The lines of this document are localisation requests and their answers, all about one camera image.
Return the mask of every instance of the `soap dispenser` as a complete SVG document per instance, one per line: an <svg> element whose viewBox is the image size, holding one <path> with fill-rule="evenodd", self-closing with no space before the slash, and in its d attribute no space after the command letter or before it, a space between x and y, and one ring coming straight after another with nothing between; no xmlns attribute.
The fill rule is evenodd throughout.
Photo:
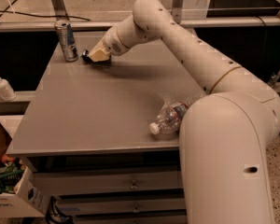
<svg viewBox="0 0 280 224"><path fill-rule="evenodd" d="M12 101L14 98L16 98L16 96L16 93L9 85L8 81L0 78L0 97L4 101Z"/></svg>

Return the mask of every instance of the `aluminum can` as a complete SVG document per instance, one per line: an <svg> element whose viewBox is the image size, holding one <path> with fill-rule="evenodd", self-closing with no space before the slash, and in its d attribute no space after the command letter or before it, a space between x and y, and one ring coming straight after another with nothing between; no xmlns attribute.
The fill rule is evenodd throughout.
<svg viewBox="0 0 280 224"><path fill-rule="evenodd" d="M67 62L76 61L78 59L78 54L70 22L67 20L56 21L55 30L63 50L64 59Z"/></svg>

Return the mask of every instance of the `gray table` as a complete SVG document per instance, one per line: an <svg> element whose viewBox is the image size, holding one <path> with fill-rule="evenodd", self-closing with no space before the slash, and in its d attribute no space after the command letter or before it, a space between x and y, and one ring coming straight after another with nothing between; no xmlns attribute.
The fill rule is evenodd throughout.
<svg viewBox="0 0 280 224"><path fill-rule="evenodd" d="M91 49L103 32L75 33ZM148 125L164 104L202 90L162 42L134 47L100 68L64 61L58 45L8 149L18 157L178 148L178 134Z"/></svg>

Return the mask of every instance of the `white bottle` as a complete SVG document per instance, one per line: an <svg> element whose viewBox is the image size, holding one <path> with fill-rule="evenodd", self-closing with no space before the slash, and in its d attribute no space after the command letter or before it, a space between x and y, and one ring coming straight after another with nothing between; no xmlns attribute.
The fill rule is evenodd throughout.
<svg viewBox="0 0 280 224"><path fill-rule="evenodd" d="M163 108L157 116L157 122L151 123L149 129L153 134L174 133L179 131L181 121L189 107L203 98L205 93L198 93L183 102L176 102Z"/></svg>
<svg viewBox="0 0 280 224"><path fill-rule="evenodd" d="M4 101L12 101L16 96L16 92L14 92L8 81L0 78L0 97Z"/></svg>

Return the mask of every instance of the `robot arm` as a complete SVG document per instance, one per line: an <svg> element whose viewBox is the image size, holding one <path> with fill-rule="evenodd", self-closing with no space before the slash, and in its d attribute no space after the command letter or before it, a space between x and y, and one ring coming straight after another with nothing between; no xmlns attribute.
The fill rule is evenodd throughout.
<svg viewBox="0 0 280 224"><path fill-rule="evenodd" d="M175 23L158 0L137 0L133 16L111 28L90 58L157 38L210 94L189 108L180 130L188 224L274 224L266 146L280 133L280 97Z"/></svg>

